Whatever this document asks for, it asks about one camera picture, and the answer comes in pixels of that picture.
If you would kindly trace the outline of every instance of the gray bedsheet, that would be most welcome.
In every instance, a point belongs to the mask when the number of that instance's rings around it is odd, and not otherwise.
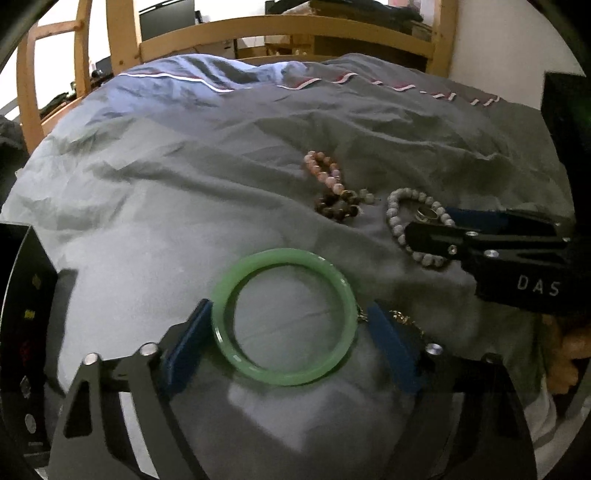
[[[334,83],[347,72],[358,75]],[[572,215],[539,112],[360,55],[262,67],[188,55],[130,73],[152,77],[118,76],[85,99],[2,209],[35,225],[61,270],[47,373],[65,390],[88,352],[131,354],[184,321],[238,259],[293,247],[334,263],[361,305],[388,300],[456,355],[502,354],[524,403],[536,398],[537,317],[478,300],[457,264],[420,268],[392,241],[384,211],[388,193],[408,186],[448,206]],[[322,80],[277,86],[311,77]],[[316,214],[308,150],[334,156],[376,205],[347,225]],[[330,295],[298,268],[267,271],[238,300],[236,337],[262,365],[303,367],[339,334]],[[60,402],[49,398],[51,423]],[[379,478],[411,407],[363,326],[338,371],[301,387],[250,381],[211,348],[173,402],[212,480]]]

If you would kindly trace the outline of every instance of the green jade bangle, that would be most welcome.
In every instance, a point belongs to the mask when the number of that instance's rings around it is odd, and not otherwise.
[[[336,290],[343,304],[345,327],[335,349],[313,367],[285,373],[263,369],[253,364],[230,339],[226,327],[225,311],[230,298],[244,279],[268,267],[299,265],[324,277]],[[216,342],[228,361],[238,371],[271,385],[301,385],[312,382],[330,372],[347,354],[357,329],[358,310],[355,296],[345,277],[328,260],[305,250],[277,248],[266,250],[236,263],[213,289],[212,327]]]

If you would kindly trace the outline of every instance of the white wall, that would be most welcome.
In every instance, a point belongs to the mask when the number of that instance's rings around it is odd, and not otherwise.
[[[544,72],[582,70],[527,0],[460,0],[450,78],[540,108]]]

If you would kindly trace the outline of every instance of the wooden bed frame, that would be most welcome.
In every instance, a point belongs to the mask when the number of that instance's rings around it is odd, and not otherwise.
[[[443,77],[449,74],[456,33],[458,0],[435,0],[431,41],[367,23],[309,15],[263,15],[232,18],[182,28],[142,41],[135,0],[106,1],[107,28],[114,75],[151,60],[166,57],[199,45],[265,35],[318,35],[345,38],[397,48],[427,59],[426,72]],[[90,93],[88,33],[92,0],[79,0],[76,20],[38,26],[21,40],[17,53],[17,96],[22,130],[29,152],[57,122]],[[41,121],[35,92],[35,42],[42,38],[74,32],[74,71],[77,98]],[[286,60],[324,61],[334,57],[266,56],[241,59],[254,65]]]

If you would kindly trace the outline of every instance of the white beaded bracelet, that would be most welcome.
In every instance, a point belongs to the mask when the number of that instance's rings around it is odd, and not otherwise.
[[[429,207],[441,223],[447,226],[456,226],[456,222],[452,220],[452,217],[445,211],[445,208],[441,206],[441,203],[433,200],[433,197],[427,196],[424,192],[419,192],[413,189],[398,189],[393,191],[388,196],[388,210],[386,210],[386,220],[388,226],[397,239],[398,244],[405,248],[406,251],[413,256],[413,260],[420,263],[423,267],[435,267],[440,268],[446,260],[438,255],[424,254],[422,252],[415,252],[412,248],[407,245],[406,237],[404,235],[404,225],[402,225],[402,219],[398,216],[400,212],[400,203],[403,200],[415,200],[420,203],[424,203]]]

